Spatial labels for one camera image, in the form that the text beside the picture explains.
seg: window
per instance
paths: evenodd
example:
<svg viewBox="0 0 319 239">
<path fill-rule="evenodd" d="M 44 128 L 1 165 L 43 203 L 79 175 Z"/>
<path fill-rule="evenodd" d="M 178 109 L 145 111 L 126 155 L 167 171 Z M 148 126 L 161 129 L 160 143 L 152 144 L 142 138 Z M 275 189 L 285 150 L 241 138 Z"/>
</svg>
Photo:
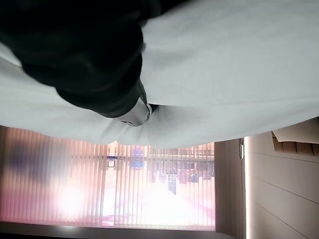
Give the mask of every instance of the window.
<svg viewBox="0 0 319 239">
<path fill-rule="evenodd" d="M 213 160 L 165 156 L 168 150 L 164 149 L 159 155 L 150 147 L 120 144 L 115 147 L 119 155 L 107 156 L 108 145 L 11 128 L 5 145 L 5 170 L 0 174 L 2 221 L 215 228 Z M 181 150 L 187 153 L 190 148 L 169 152 Z"/>
</svg>

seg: jacket sleeve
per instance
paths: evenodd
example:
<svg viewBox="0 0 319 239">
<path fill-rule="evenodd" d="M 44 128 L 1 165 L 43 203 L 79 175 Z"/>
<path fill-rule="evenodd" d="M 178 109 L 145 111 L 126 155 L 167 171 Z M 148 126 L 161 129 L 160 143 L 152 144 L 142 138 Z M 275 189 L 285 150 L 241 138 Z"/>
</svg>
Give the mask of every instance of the jacket sleeve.
<svg viewBox="0 0 319 239">
<path fill-rule="evenodd" d="M 184 0 L 3 0 L 0 41 L 35 80 L 68 102 L 108 118 L 141 92 L 139 21 Z"/>
</svg>

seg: white sheet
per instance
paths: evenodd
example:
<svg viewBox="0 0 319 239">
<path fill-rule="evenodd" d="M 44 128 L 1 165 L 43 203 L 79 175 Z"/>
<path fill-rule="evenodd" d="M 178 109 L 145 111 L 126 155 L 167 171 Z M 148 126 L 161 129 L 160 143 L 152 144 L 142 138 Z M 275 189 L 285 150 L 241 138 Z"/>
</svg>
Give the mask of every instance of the white sheet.
<svg viewBox="0 0 319 239">
<path fill-rule="evenodd" d="M 319 116 L 318 0 L 194 0 L 144 28 L 138 128 L 63 101 L 0 49 L 0 124 L 96 143 L 182 147 Z"/>
</svg>

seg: wall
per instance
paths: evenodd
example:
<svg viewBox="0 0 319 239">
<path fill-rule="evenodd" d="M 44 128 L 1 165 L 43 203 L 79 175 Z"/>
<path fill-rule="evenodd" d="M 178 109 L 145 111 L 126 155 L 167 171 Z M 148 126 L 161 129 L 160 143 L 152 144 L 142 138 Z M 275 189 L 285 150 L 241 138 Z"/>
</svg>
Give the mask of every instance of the wall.
<svg viewBox="0 0 319 239">
<path fill-rule="evenodd" d="M 245 236 L 243 160 L 240 140 L 215 143 L 216 231 L 236 239 Z"/>
<path fill-rule="evenodd" d="M 319 157 L 276 153 L 271 133 L 245 139 L 247 239 L 319 238 Z"/>
</svg>

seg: beige wall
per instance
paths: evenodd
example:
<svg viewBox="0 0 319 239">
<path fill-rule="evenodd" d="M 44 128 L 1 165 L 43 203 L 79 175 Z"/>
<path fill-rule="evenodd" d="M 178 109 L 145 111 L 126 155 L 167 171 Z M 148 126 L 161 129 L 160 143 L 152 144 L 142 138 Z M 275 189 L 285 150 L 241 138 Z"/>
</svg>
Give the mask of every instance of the beige wall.
<svg viewBox="0 0 319 239">
<path fill-rule="evenodd" d="M 276 153 L 270 132 L 245 149 L 247 239 L 319 239 L 319 157 Z"/>
</svg>

